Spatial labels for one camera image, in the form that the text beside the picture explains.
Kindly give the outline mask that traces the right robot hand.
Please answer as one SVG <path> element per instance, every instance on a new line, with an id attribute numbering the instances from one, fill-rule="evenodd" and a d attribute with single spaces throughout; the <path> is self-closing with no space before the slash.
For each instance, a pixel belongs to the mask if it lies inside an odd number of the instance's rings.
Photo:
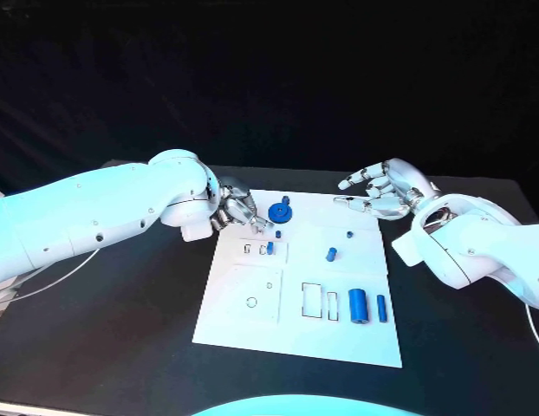
<path id="1" fill-rule="evenodd" d="M 354 172 L 341 182 L 348 190 L 367 182 L 367 197 L 339 196 L 333 202 L 384 220 L 398 220 L 417 213 L 440 196 L 442 190 L 421 171 L 403 159 L 390 159 Z"/>

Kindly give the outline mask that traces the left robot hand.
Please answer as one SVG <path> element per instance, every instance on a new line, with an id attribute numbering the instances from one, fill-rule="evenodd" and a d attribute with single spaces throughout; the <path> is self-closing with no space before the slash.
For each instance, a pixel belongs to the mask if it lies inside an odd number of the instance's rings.
<path id="1" fill-rule="evenodd" d="M 219 208 L 209 220 L 216 231 L 222 231 L 231 224 L 248 226 L 255 234 L 274 230 L 274 223 L 258 213 L 248 185 L 232 177 L 219 179 Z"/>

